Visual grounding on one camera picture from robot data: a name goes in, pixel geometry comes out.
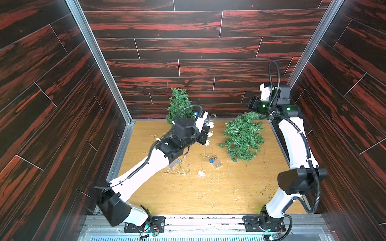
wooden floor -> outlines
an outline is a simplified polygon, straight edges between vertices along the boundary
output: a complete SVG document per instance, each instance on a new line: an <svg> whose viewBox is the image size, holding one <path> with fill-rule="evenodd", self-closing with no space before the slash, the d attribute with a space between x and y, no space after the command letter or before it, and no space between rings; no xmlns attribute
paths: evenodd
<svg viewBox="0 0 386 241"><path fill-rule="evenodd" d="M183 159L182 169L191 166L187 175L158 172L138 188L129 202L145 206L152 214L258 214L278 189L278 173L289 169L268 121L262 122L265 143L252 161L228 160L226 149L218 146L225 139L222 132L226 122L215 121L210 145L192 145ZM137 121L119 175L141 161L155 138L169 129L166 121ZM205 155L217 155L223 166L215 169ZM206 176L200 178L199 170ZM305 211L295 202L288 213Z"/></svg>

mounting plate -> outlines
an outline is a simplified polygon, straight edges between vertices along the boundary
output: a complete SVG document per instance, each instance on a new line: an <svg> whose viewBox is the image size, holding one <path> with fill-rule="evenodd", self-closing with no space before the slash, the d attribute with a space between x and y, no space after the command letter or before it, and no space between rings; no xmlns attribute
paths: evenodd
<svg viewBox="0 0 386 241"><path fill-rule="evenodd" d="M164 230L165 230L165 217L153 216L153 217L151 217L150 223L151 223L150 229L144 233L155 233L155 232L163 233L164 232ZM141 229L140 227L135 226L132 223L126 223L123 232L124 233L139 233L140 229Z"/></svg>

wooden wall plank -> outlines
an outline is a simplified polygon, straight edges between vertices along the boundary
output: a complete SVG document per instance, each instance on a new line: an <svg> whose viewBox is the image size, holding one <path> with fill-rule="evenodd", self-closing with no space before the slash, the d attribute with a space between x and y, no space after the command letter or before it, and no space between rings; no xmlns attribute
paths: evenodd
<svg viewBox="0 0 386 241"><path fill-rule="evenodd" d="M351 18L337 12L322 40L333 47L350 22Z"/></svg>
<svg viewBox="0 0 386 241"><path fill-rule="evenodd" d="M102 81L102 73L94 65L18 154L44 169L61 144L58 140L63 140L68 135Z"/></svg>
<svg viewBox="0 0 386 241"><path fill-rule="evenodd" d="M6 225L27 197L42 170L14 156L0 171L0 238Z"/></svg>
<svg viewBox="0 0 386 241"><path fill-rule="evenodd" d="M315 102L334 123L348 143L361 153L384 138L369 120L356 110L308 63L299 77L303 87L310 94L315 94Z"/></svg>
<svg viewBox="0 0 386 241"><path fill-rule="evenodd" d="M379 179L386 183L386 162L384 161L384 157L386 157L386 140L362 153L361 157Z"/></svg>
<svg viewBox="0 0 386 241"><path fill-rule="evenodd" d="M64 56L66 51L50 26L1 49L0 110Z"/></svg>
<svg viewBox="0 0 386 241"><path fill-rule="evenodd" d="M102 140L115 116L116 110L113 108L113 103L114 101L111 99L111 101L103 109L102 115L100 115L96 125L87 138L91 145L97 150L99 150Z"/></svg>
<svg viewBox="0 0 386 241"><path fill-rule="evenodd" d="M222 12L85 12L95 37L218 37Z"/></svg>
<svg viewBox="0 0 386 241"><path fill-rule="evenodd" d="M286 83L290 75L281 75L280 80ZM277 76L272 75L272 81L277 81ZM268 76L242 76L242 77L216 77L213 91L250 91L260 90L262 83L269 83Z"/></svg>
<svg viewBox="0 0 386 241"><path fill-rule="evenodd" d="M319 8L327 8L331 2L332 0L322 0L320 2Z"/></svg>
<svg viewBox="0 0 386 241"><path fill-rule="evenodd" d="M224 11L221 37L312 35L325 9Z"/></svg>
<svg viewBox="0 0 386 241"><path fill-rule="evenodd" d="M81 184L88 181L85 180L85 175L91 167L95 153L96 150L85 142L32 240L52 240L58 237L71 207L83 206L82 203L74 201Z"/></svg>
<svg viewBox="0 0 386 241"><path fill-rule="evenodd" d="M386 34L386 5L382 1L345 1L339 12Z"/></svg>
<svg viewBox="0 0 386 241"><path fill-rule="evenodd" d="M146 91L121 91L121 95L126 105L136 103L152 104L150 93Z"/></svg>
<svg viewBox="0 0 386 241"><path fill-rule="evenodd" d="M194 103L216 104L216 103L241 103L243 91L222 92L188 92L189 99Z"/></svg>
<svg viewBox="0 0 386 241"><path fill-rule="evenodd" d="M41 177L30 190L17 212L14 213L12 220L4 231L6 240L32 239L50 208L50 205L47 204L54 203L54 199L71 167L76 163L86 138L98 119L98 115L102 112L94 99L88 99L91 99L91 102L84 107L85 111L74 124L74 128L68 132L60 147L55 149L54 155L45 166ZM46 135L45 138L50 140L51 136L52 134ZM43 158L47 158L44 155L46 153L50 154L49 152L43 152Z"/></svg>
<svg viewBox="0 0 386 241"><path fill-rule="evenodd" d="M72 205L68 217L63 224L63 228L57 238L58 241L76 241L86 221L86 212L84 205L90 203L90 198L78 192L74 204Z"/></svg>
<svg viewBox="0 0 386 241"><path fill-rule="evenodd" d="M251 59L261 37L136 39L141 59Z"/></svg>
<svg viewBox="0 0 386 241"><path fill-rule="evenodd" d="M291 62L289 64L285 74L292 74L292 71L295 69L296 65L298 64L299 59L300 59L300 57L293 57L291 59Z"/></svg>
<svg viewBox="0 0 386 241"><path fill-rule="evenodd" d="M105 59L139 59L134 39L97 38Z"/></svg>
<svg viewBox="0 0 386 241"><path fill-rule="evenodd" d="M212 91L212 77L187 78L146 78L114 77L120 91L171 91L171 88L183 88L189 91Z"/></svg>
<svg viewBox="0 0 386 241"><path fill-rule="evenodd" d="M71 13L53 22L51 27L68 53L85 40Z"/></svg>
<svg viewBox="0 0 386 241"><path fill-rule="evenodd" d="M179 77L176 60L107 59L113 76L130 77Z"/></svg>
<svg viewBox="0 0 386 241"><path fill-rule="evenodd" d="M206 10L269 10L317 8L320 0L174 0L176 11L206 11Z"/></svg>
<svg viewBox="0 0 386 241"><path fill-rule="evenodd" d="M386 86L366 74L345 97L386 136L385 96Z"/></svg>
<svg viewBox="0 0 386 241"><path fill-rule="evenodd" d="M385 34L357 21L351 21L334 48L386 84Z"/></svg>
<svg viewBox="0 0 386 241"><path fill-rule="evenodd" d="M309 61L342 95L366 73L324 41L319 42Z"/></svg>
<svg viewBox="0 0 386 241"><path fill-rule="evenodd" d="M256 58L301 56L311 36L263 37Z"/></svg>
<svg viewBox="0 0 386 241"><path fill-rule="evenodd" d="M173 0L80 0L83 11L173 11Z"/></svg>
<svg viewBox="0 0 386 241"><path fill-rule="evenodd" d="M331 173L331 176L326 179L326 184L331 191L334 191L333 197L344 205L343 212L350 224L356 226L355 230L361 231L360 235L369 235L363 231L372 230L372 239L382 240L380 238L382 234L374 225L386 219L386 207L383 205L386 202L386 195L384 195L386 186L361 160L331 123L331 118L322 111L321 106L311 96L312 94L309 94L306 89L297 104L312 127L312 133L323 145L322 150L317 149L315 152L322 156L318 158L320 166ZM365 224L359 224L356 220L365 220Z"/></svg>
<svg viewBox="0 0 386 241"><path fill-rule="evenodd" d="M62 0L3 2L0 9L0 49L69 13L66 2Z"/></svg>
<svg viewBox="0 0 386 241"><path fill-rule="evenodd" d="M33 84L0 111L0 170L27 143L55 105Z"/></svg>
<svg viewBox="0 0 386 241"><path fill-rule="evenodd" d="M272 59L180 60L181 77L259 76L267 74ZM291 58L276 59L284 74Z"/></svg>
<svg viewBox="0 0 386 241"><path fill-rule="evenodd" d="M86 41L83 41L36 83L59 105L94 63L95 59Z"/></svg>

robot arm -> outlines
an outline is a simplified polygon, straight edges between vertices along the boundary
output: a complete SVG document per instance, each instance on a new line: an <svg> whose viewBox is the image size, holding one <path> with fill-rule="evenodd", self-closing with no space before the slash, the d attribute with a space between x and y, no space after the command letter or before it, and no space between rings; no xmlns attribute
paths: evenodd
<svg viewBox="0 0 386 241"><path fill-rule="evenodd" d="M183 111L192 107L200 108L195 120L178 119ZM151 220L148 210L127 201L156 172L184 155L184 149L189 150L189 147L195 142L202 145L209 144L208 133L213 125L204 124L207 116L208 112L204 112L200 105L190 105L184 108L173 121L172 129L152 145L149 156L109 183L99 184L97 187L100 189L98 206L111 226L127 222L138 226L141 231L147 230Z"/></svg>

miniature christmas tree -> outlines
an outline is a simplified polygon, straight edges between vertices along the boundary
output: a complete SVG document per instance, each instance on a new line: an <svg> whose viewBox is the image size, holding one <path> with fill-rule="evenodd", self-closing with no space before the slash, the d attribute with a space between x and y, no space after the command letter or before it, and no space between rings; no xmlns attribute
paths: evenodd
<svg viewBox="0 0 386 241"><path fill-rule="evenodd" d="M186 89L174 89L172 88L173 97L169 98L170 106L167 108L169 114L166 116L166 121L171 124L176 115L185 107L191 105L189 95L186 93ZM192 118L194 116L194 110L192 108L184 111L180 118Z"/></svg>
<svg viewBox="0 0 386 241"><path fill-rule="evenodd" d="M233 162L238 160L249 162L260 150L259 146L264 143L264 136L259 135L259 132L263 130L262 123L253 122L259 117L260 115L255 112L246 112L238 116L236 120L227 122L227 127L222 134L229 139L221 143L220 147L228 148L228 154Z"/></svg>

